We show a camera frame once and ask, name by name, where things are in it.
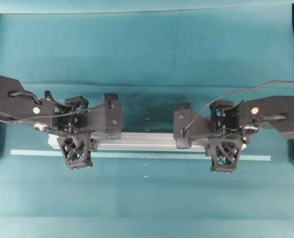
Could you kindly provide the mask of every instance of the wire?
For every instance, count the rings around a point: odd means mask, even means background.
[[[47,116],[33,116],[33,117],[27,117],[27,118],[21,118],[21,119],[12,119],[12,120],[2,120],[0,119],[0,122],[2,123],[15,123],[15,122],[19,122],[22,120],[32,120],[32,119],[38,119],[38,118],[60,118],[60,117],[66,117],[66,116],[70,116],[70,115],[74,115],[80,112],[84,112],[84,111],[88,111],[88,110],[94,110],[100,107],[103,107],[104,104],[101,104],[99,106],[93,107],[93,108],[84,108],[84,109],[80,109],[80,110],[76,110],[74,112],[71,113],[64,113],[64,114],[57,114],[57,115],[47,115]]]
[[[259,88],[263,88],[269,84],[273,84],[273,83],[294,83],[294,81],[285,81],[285,80],[271,80],[265,83],[262,83],[258,86],[252,87],[252,88],[246,88],[246,89],[241,89],[238,91],[234,91],[234,92],[230,92],[230,93],[226,93],[226,94],[222,94],[214,99],[212,99],[211,101],[205,103],[197,112],[196,115],[192,118],[192,120],[189,122],[189,124],[187,124],[187,126],[184,128],[184,131],[188,130],[190,128],[190,126],[195,122],[197,116],[199,115],[199,113],[207,106],[209,106],[211,103],[216,102],[217,100],[227,97],[227,96],[231,96],[234,94],[239,94],[239,93],[243,93],[243,92],[249,92],[249,91],[253,91],[253,90],[257,90]]]

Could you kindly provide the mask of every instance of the black cable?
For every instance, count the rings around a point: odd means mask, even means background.
[[[74,115],[80,112],[84,112],[87,110],[94,110],[100,107],[103,107],[104,104],[101,104],[99,106],[93,107],[93,108],[84,108],[81,110],[76,110],[74,112],[71,113],[64,113],[64,114],[57,114],[57,115],[47,115],[47,116],[33,116],[33,117],[27,117],[27,118],[21,118],[21,119],[12,119],[12,120],[2,120],[0,119],[0,122],[2,123],[14,123],[14,122],[19,122],[19,121],[23,121],[23,120],[31,120],[31,119],[37,119],[37,118],[60,118],[60,117],[66,117],[66,116],[70,116],[70,115]]]
[[[234,91],[234,92],[230,92],[230,93],[226,93],[226,94],[222,94],[214,99],[212,99],[211,101],[205,103],[197,112],[196,112],[196,115],[192,118],[192,120],[189,122],[189,124],[184,128],[184,131],[188,130],[190,128],[190,126],[195,122],[197,116],[199,115],[199,113],[207,106],[209,106],[211,103],[214,103],[216,102],[217,100],[221,99],[221,98],[224,98],[224,97],[227,97],[227,96],[231,96],[231,95],[234,95],[234,94],[239,94],[239,93],[243,93],[243,92],[249,92],[249,91],[253,91],[253,90],[256,90],[256,89],[259,89],[259,88],[263,88],[269,84],[273,84],[273,83],[294,83],[294,81],[284,81],[284,80],[271,80],[271,81],[268,81],[266,83],[262,83],[258,86],[255,86],[255,87],[252,87],[252,88],[246,88],[246,89],[241,89],[241,90],[237,90],[237,91]]]
[[[40,100],[38,99],[37,95],[35,95],[34,93],[31,93],[31,92],[29,92],[29,91],[26,91],[26,90],[23,90],[23,89],[22,89],[21,91],[18,91],[18,92],[12,92],[12,93],[9,94],[9,96],[11,96],[11,97],[21,96],[21,95],[25,95],[25,96],[32,97],[33,100],[34,100],[34,102],[35,102],[36,104],[41,105],[41,102],[40,102]]]

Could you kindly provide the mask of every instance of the teal fabric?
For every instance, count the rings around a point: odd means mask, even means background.
[[[290,5],[294,0],[0,0],[0,13],[115,13]]]
[[[1,75],[24,83],[229,87],[294,80],[292,9],[2,15],[1,61]]]
[[[0,74],[59,101],[83,95],[96,106],[117,93],[124,131],[170,132],[177,103],[197,109],[239,87],[294,80],[291,6],[2,15]],[[294,85],[228,99],[272,95],[294,95]],[[294,238],[294,155],[274,130],[244,150],[272,160],[240,161],[231,175],[204,160],[97,158],[71,171],[60,157],[10,155],[51,150],[47,138],[2,125],[0,237]]]

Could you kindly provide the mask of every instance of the screw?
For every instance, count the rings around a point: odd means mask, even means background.
[[[40,109],[38,107],[33,108],[33,113],[34,114],[39,114],[40,113]]]
[[[254,107],[251,109],[251,114],[256,115],[256,114],[258,114],[259,111],[260,111],[260,109],[258,107]]]

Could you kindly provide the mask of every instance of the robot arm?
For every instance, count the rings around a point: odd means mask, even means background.
[[[189,148],[194,140],[207,138],[206,155],[212,158],[211,171],[235,171],[242,149],[259,128],[278,130],[285,139],[294,139],[294,96],[274,96],[242,101],[234,106],[230,101],[210,105],[211,116],[198,115],[191,104],[180,104],[174,113],[174,138],[178,148]]]
[[[92,167],[90,151],[95,151],[92,132],[109,139],[121,137],[122,104],[116,94],[105,94],[103,102],[88,108],[82,96],[57,102],[50,91],[39,99],[23,89],[21,83],[0,76],[0,121],[25,123],[38,131],[59,136],[58,143],[66,165],[71,169]]]

